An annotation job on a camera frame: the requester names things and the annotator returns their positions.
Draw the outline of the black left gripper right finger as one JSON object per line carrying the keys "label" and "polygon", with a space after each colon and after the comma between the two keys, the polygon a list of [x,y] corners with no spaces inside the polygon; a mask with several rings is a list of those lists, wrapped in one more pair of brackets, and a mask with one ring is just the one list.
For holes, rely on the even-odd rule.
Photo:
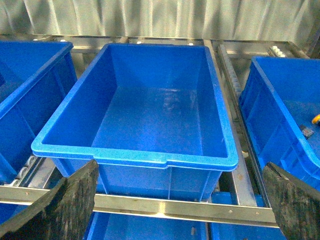
{"label": "black left gripper right finger", "polygon": [[288,240],[320,238],[320,192],[272,162],[262,179],[275,221]]}

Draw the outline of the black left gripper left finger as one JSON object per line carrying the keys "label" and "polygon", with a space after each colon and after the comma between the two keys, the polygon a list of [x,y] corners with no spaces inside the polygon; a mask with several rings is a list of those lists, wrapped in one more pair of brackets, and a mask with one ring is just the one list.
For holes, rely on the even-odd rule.
{"label": "black left gripper left finger", "polygon": [[99,166],[92,159],[0,226],[2,240],[81,240],[95,206]]}

